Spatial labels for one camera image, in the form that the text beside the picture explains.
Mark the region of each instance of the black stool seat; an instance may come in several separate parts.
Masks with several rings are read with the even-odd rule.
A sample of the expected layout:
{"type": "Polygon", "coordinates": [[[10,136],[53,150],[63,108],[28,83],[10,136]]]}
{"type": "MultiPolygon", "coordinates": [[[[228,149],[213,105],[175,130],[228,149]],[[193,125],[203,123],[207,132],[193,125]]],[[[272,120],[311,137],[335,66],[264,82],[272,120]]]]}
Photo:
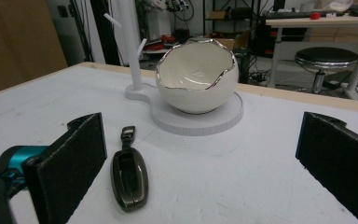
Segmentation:
{"type": "Polygon", "coordinates": [[[322,68],[345,68],[357,64],[358,55],[350,50],[329,47],[302,49],[296,62],[322,68]]]}

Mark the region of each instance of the bowl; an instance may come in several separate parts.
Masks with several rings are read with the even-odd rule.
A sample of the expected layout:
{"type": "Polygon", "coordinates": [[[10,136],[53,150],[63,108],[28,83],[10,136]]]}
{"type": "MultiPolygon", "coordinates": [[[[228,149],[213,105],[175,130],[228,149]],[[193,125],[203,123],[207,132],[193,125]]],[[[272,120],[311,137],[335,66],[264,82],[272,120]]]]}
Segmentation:
{"type": "Polygon", "coordinates": [[[210,112],[234,92],[239,77],[234,54],[213,39],[188,40],[158,62],[156,84],[170,105],[191,114],[210,112]]]}

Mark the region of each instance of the shelf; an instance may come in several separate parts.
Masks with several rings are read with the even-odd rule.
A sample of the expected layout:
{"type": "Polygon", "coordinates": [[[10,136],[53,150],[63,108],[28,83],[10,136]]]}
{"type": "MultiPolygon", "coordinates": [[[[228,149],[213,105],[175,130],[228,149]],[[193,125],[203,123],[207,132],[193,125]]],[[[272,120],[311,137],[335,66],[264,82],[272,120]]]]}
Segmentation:
{"type": "MultiPolygon", "coordinates": [[[[202,1],[202,10],[203,10],[203,12],[202,12],[203,20],[202,20],[202,22],[203,22],[203,34],[204,35],[206,35],[206,32],[205,32],[206,31],[205,30],[205,27],[206,27],[205,22],[206,21],[211,21],[212,22],[212,30],[214,30],[214,31],[215,31],[214,23],[217,22],[217,21],[233,21],[234,22],[232,24],[233,32],[237,32],[236,26],[238,24],[236,23],[236,21],[248,21],[249,22],[249,27],[253,26],[253,24],[254,24],[254,11],[255,11],[255,0],[250,0],[251,1],[251,6],[250,7],[245,3],[245,5],[247,6],[246,8],[248,8],[250,10],[246,10],[248,12],[248,14],[243,14],[245,16],[244,19],[231,19],[231,18],[230,19],[211,19],[211,18],[206,18],[207,17],[207,15],[205,15],[205,12],[206,12],[206,8],[205,8],[206,4],[205,4],[205,2],[206,1],[207,0],[202,1]]],[[[216,1],[217,0],[212,0],[212,11],[216,10],[216,5],[215,5],[216,1]]],[[[227,0],[226,3],[220,8],[226,7],[229,2],[232,2],[230,7],[241,8],[241,6],[239,5],[240,0],[227,0]]]]}

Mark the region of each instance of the car key fob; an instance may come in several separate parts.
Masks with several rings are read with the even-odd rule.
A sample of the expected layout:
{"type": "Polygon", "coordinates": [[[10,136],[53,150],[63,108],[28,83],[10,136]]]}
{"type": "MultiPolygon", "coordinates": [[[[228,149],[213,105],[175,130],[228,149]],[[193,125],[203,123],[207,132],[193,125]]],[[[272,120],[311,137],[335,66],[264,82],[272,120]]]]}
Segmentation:
{"type": "Polygon", "coordinates": [[[144,206],[149,190],[144,159],[138,150],[131,147],[134,138],[134,126],[123,128],[123,148],[115,153],[111,167],[112,189],[119,206],[125,212],[144,206]]]}

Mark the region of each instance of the white tabletop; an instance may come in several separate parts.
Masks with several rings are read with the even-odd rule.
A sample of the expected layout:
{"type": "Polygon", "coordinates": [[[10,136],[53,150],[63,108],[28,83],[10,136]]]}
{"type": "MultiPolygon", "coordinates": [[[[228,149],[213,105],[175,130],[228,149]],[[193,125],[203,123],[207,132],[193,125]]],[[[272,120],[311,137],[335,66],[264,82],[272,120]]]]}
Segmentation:
{"type": "MultiPolygon", "coordinates": [[[[108,159],[69,223],[358,223],[295,158],[304,111],[342,119],[358,133],[358,109],[239,91],[239,124],[189,137],[159,129],[149,105],[125,98],[130,84],[126,74],[72,67],[0,92],[0,155],[16,145],[49,145],[70,120],[102,112],[108,159]],[[109,169],[129,125],[136,126],[133,147],[145,159],[150,191],[145,207],[127,214],[115,201],[109,169]]],[[[10,203],[18,223],[37,222],[29,192],[10,203]]]]}

